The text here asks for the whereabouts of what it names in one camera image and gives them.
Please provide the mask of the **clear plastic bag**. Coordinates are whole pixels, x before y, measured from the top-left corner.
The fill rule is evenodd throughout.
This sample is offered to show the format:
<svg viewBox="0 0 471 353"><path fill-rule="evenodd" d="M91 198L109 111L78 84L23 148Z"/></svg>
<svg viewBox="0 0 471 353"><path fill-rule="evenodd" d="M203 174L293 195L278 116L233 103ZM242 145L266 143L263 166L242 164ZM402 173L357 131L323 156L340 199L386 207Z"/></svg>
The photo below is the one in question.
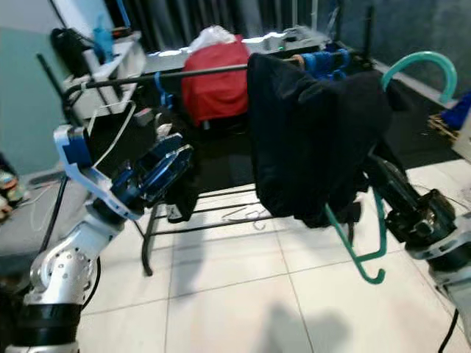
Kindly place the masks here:
<svg viewBox="0 0 471 353"><path fill-rule="evenodd" d="M238 37L222 26L209 26L203 29L188 45L189 51L199 51L216 44L235 43Z"/></svg>

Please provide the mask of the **plain black garment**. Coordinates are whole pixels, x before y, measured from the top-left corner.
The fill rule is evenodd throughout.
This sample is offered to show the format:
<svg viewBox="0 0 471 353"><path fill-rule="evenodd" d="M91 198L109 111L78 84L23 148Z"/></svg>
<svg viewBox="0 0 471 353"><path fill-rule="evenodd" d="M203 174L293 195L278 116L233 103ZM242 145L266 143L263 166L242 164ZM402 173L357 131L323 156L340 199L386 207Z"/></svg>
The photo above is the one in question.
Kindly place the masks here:
<svg viewBox="0 0 471 353"><path fill-rule="evenodd" d="M341 212L366 191L368 155L400 165L386 138L398 94L383 87L379 71L318 80L252 54L247 91L256 195L276 218L326 227L326 207Z"/></svg>

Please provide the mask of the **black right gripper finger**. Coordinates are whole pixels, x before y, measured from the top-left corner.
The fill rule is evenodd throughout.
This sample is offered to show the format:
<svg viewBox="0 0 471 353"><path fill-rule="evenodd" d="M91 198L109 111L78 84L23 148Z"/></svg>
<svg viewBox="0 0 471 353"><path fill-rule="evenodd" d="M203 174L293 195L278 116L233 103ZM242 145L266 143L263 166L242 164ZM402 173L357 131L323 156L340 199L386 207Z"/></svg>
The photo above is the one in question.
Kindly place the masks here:
<svg viewBox="0 0 471 353"><path fill-rule="evenodd" d="M377 203L377 211L383 206L383 214L387 211L398 211L401 209L401 197L398 192L398 181L400 181L401 170L393 162L380 156L367 156L366 174L369 183L374 189L374 197Z"/></svg>
<svg viewBox="0 0 471 353"><path fill-rule="evenodd" d="M380 156L372 158L372 185L392 209L413 213L417 211L417 192L411 187L405 174L393 163Z"/></svg>

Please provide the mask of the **blue hanging bag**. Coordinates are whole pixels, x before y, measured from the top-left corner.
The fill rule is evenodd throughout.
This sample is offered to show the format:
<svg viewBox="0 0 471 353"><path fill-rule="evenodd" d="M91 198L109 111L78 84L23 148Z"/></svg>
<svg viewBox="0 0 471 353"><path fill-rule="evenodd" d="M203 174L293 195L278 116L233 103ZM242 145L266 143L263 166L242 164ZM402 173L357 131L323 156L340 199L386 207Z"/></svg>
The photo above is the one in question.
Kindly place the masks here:
<svg viewBox="0 0 471 353"><path fill-rule="evenodd" d="M104 65L114 60L114 25L107 15L99 15L96 18L95 27L92 29L92 49L98 60L98 64Z"/></svg>

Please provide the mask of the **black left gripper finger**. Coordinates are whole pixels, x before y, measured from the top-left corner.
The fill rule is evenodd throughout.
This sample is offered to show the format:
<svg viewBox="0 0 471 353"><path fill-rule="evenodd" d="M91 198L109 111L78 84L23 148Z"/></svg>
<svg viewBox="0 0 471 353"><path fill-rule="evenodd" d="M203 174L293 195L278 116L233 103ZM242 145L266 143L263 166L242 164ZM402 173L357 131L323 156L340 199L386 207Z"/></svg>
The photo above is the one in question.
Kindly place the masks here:
<svg viewBox="0 0 471 353"><path fill-rule="evenodd" d="M158 195L165 196L169 188L191 167L192 145L172 148L160 162L158 172Z"/></svg>
<svg viewBox="0 0 471 353"><path fill-rule="evenodd" d="M139 159L139 168L144 172L144 176L158 176L160 162L165 154L172 148L185 145L185 139L181 134L171 134L161 138L150 151Z"/></svg>

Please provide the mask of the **red cloth cover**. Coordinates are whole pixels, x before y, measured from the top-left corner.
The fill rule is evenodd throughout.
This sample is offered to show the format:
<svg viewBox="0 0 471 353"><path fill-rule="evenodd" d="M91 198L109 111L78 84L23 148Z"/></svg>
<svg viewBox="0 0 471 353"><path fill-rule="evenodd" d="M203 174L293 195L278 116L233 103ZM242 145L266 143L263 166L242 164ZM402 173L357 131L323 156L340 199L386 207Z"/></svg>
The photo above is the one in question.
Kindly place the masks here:
<svg viewBox="0 0 471 353"><path fill-rule="evenodd" d="M186 58L184 70L247 64L249 50L242 40L242 35L235 35L232 43L217 43L193 51ZM245 114L249 106L246 74L245 70L237 70L183 78L184 105L195 125Z"/></svg>

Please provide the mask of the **black metal clothes rack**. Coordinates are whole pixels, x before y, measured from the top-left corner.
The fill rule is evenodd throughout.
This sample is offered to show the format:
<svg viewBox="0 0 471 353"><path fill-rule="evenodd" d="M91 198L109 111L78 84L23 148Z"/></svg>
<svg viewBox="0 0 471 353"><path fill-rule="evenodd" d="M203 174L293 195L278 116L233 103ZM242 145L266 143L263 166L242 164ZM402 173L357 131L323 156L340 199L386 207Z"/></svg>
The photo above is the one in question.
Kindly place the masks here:
<svg viewBox="0 0 471 353"><path fill-rule="evenodd" d="M362 51L350 51L351 62L348 67L356 67L356 68L372 68L372 61L370 58L363 54ZM297 66L302 66L300 63L300 55L283 58L283 61L288 62L290 64L295 64ZM202 76L202 75L213 75L213 74L222 74L222 73L232 73L232 71L243 71L248 68L246 64L239 64L239 65L232 65L232 66L222 66L216 68L202 68L202 70L194 70L194 71L179 71L179 73L171 73L167 74L166 77L168 79L183 79L195 76ZM125 78L125 79L114 79L114 80L107 80L103 82L84 82L80 84L71 85L69 88L60 88L57 92L58 97L60 97L61 104L62 104L62 111L71 117L73 113L71 113L71 108L75 103L74 95L78 94L81 90L87 90L88 88L100 88L104 87L105 85L109 84L130 84L130 83L145 83L151 82L154 84L154 74L144 74L139 75L133 78Z"/></svg>

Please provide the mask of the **dark curtain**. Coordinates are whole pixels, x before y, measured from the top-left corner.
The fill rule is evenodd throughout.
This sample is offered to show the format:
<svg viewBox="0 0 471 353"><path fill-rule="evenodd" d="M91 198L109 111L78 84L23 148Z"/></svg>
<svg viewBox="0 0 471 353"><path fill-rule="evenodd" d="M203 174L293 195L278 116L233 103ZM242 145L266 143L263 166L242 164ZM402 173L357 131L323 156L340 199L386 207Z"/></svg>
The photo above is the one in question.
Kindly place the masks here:
<svg viewBox="0 0 471 353"><path fill-rule="evenodd" d="M116 26L141 33L145 51L179 49L209 26L245 38L306 26L336 38L366 16L355 14L366 0L104 0Z"/></svg>

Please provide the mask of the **white shelf unit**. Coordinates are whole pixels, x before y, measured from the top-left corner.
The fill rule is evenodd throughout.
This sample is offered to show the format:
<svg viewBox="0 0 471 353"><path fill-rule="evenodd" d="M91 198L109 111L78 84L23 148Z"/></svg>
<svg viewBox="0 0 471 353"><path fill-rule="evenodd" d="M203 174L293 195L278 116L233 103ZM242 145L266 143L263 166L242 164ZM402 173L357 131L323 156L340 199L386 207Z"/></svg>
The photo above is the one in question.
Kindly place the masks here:
<svg viewBox="0 0 471 353"><path fill-rule="evenodd" d="M85 67L90 73L80 76L71 75L63 80L62 88L71 85L89 82L103 82L114 79L133 78L142 74L146 64L146 53L139 40L141 33L133 32L131 35L118 38L113 44L113 58L111 61L98 64L94 51L85 50L83 58ZM132 98L132 92L137 84L109 84L101 88L88 88L74 95L73 111L83 121L90 120L99 115L111 115L125 111Z"/></svg>

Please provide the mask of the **teal plastic hanger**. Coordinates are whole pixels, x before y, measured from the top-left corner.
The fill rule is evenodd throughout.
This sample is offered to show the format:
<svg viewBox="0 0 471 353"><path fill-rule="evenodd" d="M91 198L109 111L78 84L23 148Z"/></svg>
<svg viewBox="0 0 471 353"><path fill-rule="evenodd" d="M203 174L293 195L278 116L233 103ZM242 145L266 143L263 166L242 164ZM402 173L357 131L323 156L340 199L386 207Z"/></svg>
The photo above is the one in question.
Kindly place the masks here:
<svg viewBox="0 0 471 353"><path fill-rule="evenodd" d="M450 100L458 83L457 70L450 58L438 53L437 51L415 51L414 53L407 54L407 56L400 58L400 60L391 67L377 68L377 73L380 73L380 76L378 77L380 91L387 93L389 91L389 85L394 77L404 70L404 68L417 62L431 62L440 68L442 74L444 74L445 85L439 94L439 101L444 103L445 101ZM386 222L379 221L379 249L366 254L357 254L353 248L353 226L348 226L344 229L337 219L336 214L334 214L333 209L330 208L330 205L327 203L323 206L322 211L323 215L326 215L327 219L329 219L330 225L332 225L336 230L337 235L339 235L341 242L344 245L344 249L347 250L347 254L350 256L353 265L356 266L361 277L371 285L380 285L386 279L386 272L383 269L379 269L376 275L371 276L366 272L364 263L366 261L379 259L386 255Z"/></svg>

